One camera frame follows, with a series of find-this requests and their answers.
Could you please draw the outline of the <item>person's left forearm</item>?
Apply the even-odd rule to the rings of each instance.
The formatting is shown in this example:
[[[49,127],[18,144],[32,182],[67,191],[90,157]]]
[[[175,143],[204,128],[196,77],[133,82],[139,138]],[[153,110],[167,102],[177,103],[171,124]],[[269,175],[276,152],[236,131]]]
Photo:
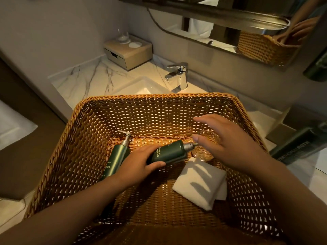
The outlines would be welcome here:
[[[110,176],[0,234],[0,245],[71,245],[126,188],[118,174]]]

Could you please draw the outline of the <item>white folded cloth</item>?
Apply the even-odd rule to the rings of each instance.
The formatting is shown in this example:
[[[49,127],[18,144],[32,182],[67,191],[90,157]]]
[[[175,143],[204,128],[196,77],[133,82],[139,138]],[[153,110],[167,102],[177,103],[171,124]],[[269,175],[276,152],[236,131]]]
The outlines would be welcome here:
[[[172,189],[196,206],[210,211],[216,200],[227,199],[227,173],[190,157]]]

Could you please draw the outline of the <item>short green pump bottle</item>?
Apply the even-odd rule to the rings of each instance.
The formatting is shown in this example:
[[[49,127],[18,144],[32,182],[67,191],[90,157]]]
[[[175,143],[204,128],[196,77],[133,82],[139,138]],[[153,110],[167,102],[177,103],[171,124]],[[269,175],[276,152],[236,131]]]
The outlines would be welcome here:
[[[157,148],[147,159],[150,165],[157,161],[163,161],[166,165],[175,164],[187,159],[188,152],[198,146],[196,142],[183,143],[182,140],[174,141],[168,145]]]

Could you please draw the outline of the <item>large dark green bottle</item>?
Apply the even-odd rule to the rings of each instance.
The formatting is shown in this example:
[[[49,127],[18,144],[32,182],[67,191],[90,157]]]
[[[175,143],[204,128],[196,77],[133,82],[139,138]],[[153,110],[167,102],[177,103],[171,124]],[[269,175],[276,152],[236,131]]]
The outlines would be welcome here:
[[[327,147],[327,121],[314,122],[302,128],[286,140],[284,144],[273,148],[269,153],[277,161],[290,165],[298,159],[304,159]]]

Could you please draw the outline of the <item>clear glass tumbler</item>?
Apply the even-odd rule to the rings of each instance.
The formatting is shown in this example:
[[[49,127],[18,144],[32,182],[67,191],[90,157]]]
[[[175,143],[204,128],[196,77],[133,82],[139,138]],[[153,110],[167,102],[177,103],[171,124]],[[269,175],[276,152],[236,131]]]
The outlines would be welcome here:
[[[131,42],[129,33],[126,31],[126,29],[118,29],[116,40],[119,44],[129,44]]]

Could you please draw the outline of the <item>woven wicker basket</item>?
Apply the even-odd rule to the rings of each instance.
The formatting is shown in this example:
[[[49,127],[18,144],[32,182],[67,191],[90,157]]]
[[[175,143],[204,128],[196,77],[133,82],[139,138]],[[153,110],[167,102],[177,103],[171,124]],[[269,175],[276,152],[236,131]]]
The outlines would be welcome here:
[[[74,109],[53,152],[25,219],[98,182],[117,131],[132,133],[130,149],[192,141],[209,129],[193,118],[216,113],[238,124],[267,152],[239,99],[224,93],[90,97]],[[152,173],[120,194],[113,210],[98,216],[73,245],[287,245],[261,188],[245,174],[226,170],[228,196],[206,212],[173,191],[186,161]]]

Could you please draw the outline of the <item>metal shelf tray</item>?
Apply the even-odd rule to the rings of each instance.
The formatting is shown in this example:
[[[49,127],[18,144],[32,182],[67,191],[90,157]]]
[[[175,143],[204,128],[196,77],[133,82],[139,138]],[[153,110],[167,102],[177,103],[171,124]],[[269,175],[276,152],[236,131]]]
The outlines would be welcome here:
[[[119,1],[259,35],[273,36],[290,25],[288,19],[279,16],[186,3],[179,0]]]

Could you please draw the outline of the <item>person's left hand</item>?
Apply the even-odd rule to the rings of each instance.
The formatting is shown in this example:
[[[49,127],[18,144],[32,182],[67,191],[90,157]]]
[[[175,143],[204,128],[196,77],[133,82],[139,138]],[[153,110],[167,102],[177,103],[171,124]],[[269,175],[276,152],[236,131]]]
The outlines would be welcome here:
[[[123,161],[114,176],[124,189],[139,184],[150,175],[146,174],[146,161],[159,147],[158,144],[139,147]]]

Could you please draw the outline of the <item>wooden drawer box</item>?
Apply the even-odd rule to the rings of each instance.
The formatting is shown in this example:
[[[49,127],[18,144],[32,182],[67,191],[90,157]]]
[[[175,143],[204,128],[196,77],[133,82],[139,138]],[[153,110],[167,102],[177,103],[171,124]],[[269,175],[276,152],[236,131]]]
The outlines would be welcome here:
[[[117,40],[110,40],[103,44],[104,52],[110,61],[129,71],[153,58],[152,43],[134,35],[129,36],[131,42],[141,42],[140,48],[130,48],[128,44],[119,44]]]

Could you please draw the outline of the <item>dark green wall bottle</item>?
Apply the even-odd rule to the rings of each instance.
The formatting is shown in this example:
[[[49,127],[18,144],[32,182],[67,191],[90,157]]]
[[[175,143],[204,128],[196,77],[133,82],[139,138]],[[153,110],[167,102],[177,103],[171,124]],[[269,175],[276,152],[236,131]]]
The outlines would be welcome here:
[[[303,75],[315,82],[327,81],[327,47],[318,57],[307,67]]]

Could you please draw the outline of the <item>clear drinking glass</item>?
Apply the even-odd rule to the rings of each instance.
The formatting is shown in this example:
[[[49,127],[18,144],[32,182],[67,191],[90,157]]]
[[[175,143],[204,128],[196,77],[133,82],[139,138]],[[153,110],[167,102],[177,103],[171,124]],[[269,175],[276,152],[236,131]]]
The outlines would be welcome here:
[[[196,134],[205,137],[216,145],[220,143],[220,137],[213,130],[199,130]],[[214,158],[214,156],[202,146],[195,147],[192,151],[192,156],[203,162],[208,162]]]

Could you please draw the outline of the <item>person's right hand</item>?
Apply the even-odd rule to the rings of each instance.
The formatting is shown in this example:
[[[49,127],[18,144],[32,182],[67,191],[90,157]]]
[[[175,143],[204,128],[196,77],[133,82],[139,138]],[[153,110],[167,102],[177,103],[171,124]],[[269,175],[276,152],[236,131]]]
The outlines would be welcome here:
[[[210,153],[229,168],[252,175],[269,160],[267,152],[236,123],[217,114],[194,117],[194,121],[208,125],[218,134],[220,143]]]

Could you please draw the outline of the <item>wall mirror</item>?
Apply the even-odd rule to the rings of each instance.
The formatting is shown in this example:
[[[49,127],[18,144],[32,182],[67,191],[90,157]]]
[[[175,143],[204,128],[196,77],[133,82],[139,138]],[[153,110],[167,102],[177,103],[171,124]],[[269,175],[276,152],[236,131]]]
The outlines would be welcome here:
[[[199,20],[147,8],[166,32],[186,37],[271,66],[285,66],[327,12],[327,0],[178,0],[242,11],[238,26]]]

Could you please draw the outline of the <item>chrome faucet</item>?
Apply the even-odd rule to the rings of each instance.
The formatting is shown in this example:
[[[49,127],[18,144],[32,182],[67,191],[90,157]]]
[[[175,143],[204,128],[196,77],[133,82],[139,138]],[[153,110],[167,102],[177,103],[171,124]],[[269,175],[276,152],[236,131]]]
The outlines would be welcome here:
[[[168,81],[170,79],[178,79],[178,88],[180,90],[186,90],[188,87],[187,75],[189,64],[187,62],[180,62],[173,65],[167,65],[167,69],[175,69],[175,71],[165,75],[165,79]]]

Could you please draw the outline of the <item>tall green pump bottle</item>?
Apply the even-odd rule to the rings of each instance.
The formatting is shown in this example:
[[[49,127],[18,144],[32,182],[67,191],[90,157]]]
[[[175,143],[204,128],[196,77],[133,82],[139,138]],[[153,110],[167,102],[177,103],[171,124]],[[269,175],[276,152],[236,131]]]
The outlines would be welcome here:
[[[125,139],[121,142],[121,144],[115,145],[111,155],[109,156],[108,163],[105,166],[104,172],[100,178],[100,181],[105,178],[115,174],[122,162],[126,159],[130,154],[129,143],[131,141],[132,134],[131,132],[118,130],[120,133],[125,134]]]

